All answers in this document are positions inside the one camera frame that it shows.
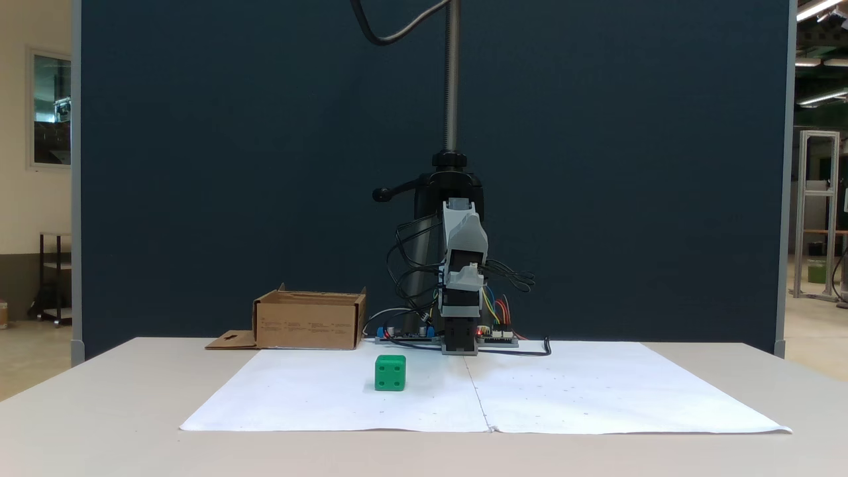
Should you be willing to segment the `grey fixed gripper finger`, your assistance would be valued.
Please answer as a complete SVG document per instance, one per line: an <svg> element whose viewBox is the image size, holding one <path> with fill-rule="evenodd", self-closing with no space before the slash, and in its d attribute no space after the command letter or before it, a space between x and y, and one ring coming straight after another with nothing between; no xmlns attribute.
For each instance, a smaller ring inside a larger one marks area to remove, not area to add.
<svg viewBox="0 0 848 477"><path fill-rule="evenodd" d="M445 289L479 292L484 285L485 277L477 265L466 265L458 271L443 272Z"/></svg>

